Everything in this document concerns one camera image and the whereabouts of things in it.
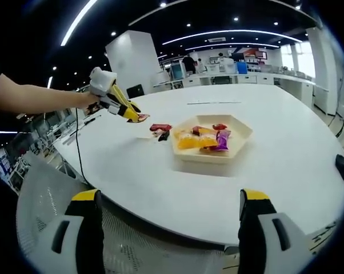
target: ceiling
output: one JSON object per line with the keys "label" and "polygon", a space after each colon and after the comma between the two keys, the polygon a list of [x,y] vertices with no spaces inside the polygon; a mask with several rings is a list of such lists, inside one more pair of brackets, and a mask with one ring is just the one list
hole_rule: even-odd
{"label": "ceiling", "polygon": [[[10,11],[5,6],[7,2],[0,4],[0,13],[3,13],[0,18],[1,71],[17,83],[40,86],[46,86],[49,77],[53,76],[52,88],[73,90],[89,82],[89,73],[95,66],[110,70],[104,56],[105,46],[129,29],[151,33],[157,54],[170,56],[171,53],[185,54],[188,47],[203,46],[208,38],[225,37],[227,42],[272,45],[294,42],[267,34],[224,33],[162,46],[164,42],[191,34],[247,29],[295,33],[287,35],[305,40],[305,29],[315,26],[314,21],[304,14],[270,0],[188,0],[160,9],[129,27],[132,21],[158,9],[161,2],[170,4],[175,0],[97,0],[68,43],[61,47],[67,29],[88,1],[17,0]],[[292,6],[298,4],[298,0],[283,2]],[[114,37],[111,36],[113,31],[117,33]],[[7,119],[2,124],[6,125],[0,127],[6,129],[21,126],[11,124]]]}

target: person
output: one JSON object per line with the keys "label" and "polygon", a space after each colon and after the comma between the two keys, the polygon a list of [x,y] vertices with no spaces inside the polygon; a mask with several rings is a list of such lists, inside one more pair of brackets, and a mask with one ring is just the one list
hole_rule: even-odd
{"label": "person", "polygon": [[198,63],[197,63],[197,72],[198,73],[203,73],[204,71],[206,71],[206,66],[204,65],[204,63],[201,61],[201,58],[198,59]]}
{"label": "person", "polygon": [[193,74],[196,74],[195,60],[189,54],[182,59],[182,63],[185,65],[186,71],[192,71]]}
{"label": "person", "polygon": [[[66,108],[86,108],[98,101],[89,93],[76,93],[50,88],[20,85],[0,74],[0,111],[40,114]],[[22,257],[17,242],[17,194],[0,178],[0,268],[1,272],[23,270],[36,272]]]}

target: floor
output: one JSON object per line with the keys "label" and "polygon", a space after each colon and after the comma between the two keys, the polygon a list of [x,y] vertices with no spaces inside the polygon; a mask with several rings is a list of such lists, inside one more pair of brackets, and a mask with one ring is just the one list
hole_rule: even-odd
{"label": "floor", "polygon": [[[337,134],[338,131],[341,129],[343,120],[338,115],[333,119],[333,116],[327,116],[324,114],[320,109],[317,107],[313,107],[312,109],[314,113],[316,113],[322,121],[326,125],[330,125],[330,129],[333,132],[333,134]],[[338,138],[341,145],[344,147],[344,129],[341,136]],[[313,255],[316,255],[319,250],[326,244],[329,237],[335,230],[335,223],[329,224],[327,227],[321,229],[320,231],[317,231],[311,235],[308,235],[308,248],[310,252],[312,252]],[[225,258],[225,263],[223,266],[222,274],[236,274],[238,273],[238,267],[239,267],[239,253],[227,255]]]}

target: person's arm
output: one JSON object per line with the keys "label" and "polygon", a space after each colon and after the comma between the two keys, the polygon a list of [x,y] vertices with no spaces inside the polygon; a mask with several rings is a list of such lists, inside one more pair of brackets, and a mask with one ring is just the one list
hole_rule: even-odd
{"label": "person's arm", "polygon": [[4,74],[0,76],[0,110],[37,114],[66,108],[85,108],[98,97],[85,93],[53,90],[29,84],[16,84]]}

